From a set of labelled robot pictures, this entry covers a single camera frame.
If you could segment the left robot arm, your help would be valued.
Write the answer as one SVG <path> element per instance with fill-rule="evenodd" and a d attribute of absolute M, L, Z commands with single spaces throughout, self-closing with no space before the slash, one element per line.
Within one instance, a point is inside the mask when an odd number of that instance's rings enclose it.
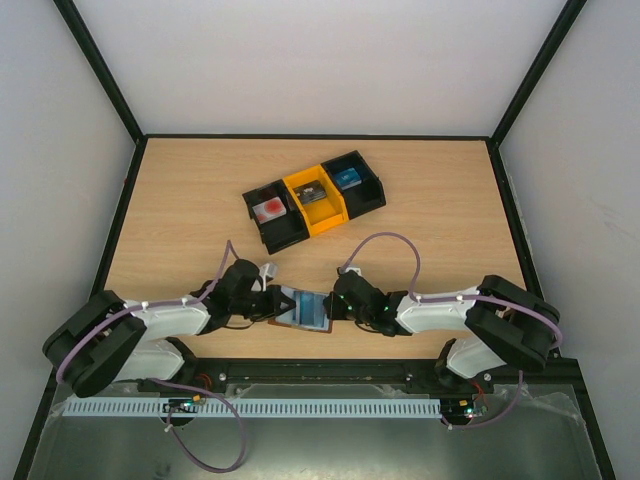
<path fill-rule="evenodd" d="M 179 299 L 124 301 L 112 290 L 101 291 L 52 333 L 42 350 L 58 382 L 81 398 L 114 382 L 185 383 L 194 377 L 198 359 L 184 337 L 221 329 L 233 316 L 256 322 L 295 307 L 291 294 L 271 284 L 266 269 L 238 259 Z"/>

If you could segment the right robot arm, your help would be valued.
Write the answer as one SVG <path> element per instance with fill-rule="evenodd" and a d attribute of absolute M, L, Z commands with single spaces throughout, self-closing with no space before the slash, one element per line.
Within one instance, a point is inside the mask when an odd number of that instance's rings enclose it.
<path fill-rule="evenodd" d="M 497 275 L 458 292 L 417 294 L 384 293 L 358 273 L 343 272 L 323 305 L 331 320 L 351 320 L 387 337 L 466 332 L 448 340 L 436 362 L 437 382 L 450 392 L 502 366 L 538 373 L 563 340 L 554 307 Z"/>

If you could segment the brown leather card holder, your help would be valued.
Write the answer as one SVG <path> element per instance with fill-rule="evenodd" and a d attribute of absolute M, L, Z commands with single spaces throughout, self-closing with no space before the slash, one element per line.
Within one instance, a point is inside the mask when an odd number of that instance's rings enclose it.
<path fill-rule="evenodd" d="M 330 333 L 332 321 L 328 318 L 324 301 L 328 294 L 299 290 L 283 286 L 281 293 L 295 305 L 286 312 L 268 320 L 269 325 L 297 328 L 305 331 Z"/>

